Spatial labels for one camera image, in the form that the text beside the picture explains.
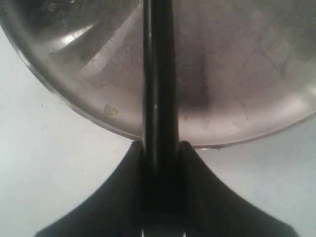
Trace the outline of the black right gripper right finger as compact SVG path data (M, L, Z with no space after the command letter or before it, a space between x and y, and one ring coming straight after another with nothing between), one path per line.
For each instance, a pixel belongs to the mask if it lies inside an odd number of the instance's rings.
M296 237L290 225L253 206L226 186L189 142L181 142L188 237Z

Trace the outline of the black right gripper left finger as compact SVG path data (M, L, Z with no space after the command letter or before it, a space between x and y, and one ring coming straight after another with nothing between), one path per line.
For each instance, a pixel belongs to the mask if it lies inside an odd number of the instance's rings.
M38 237L140 237L140 158L133 142L102 186L67 215L39 231Z

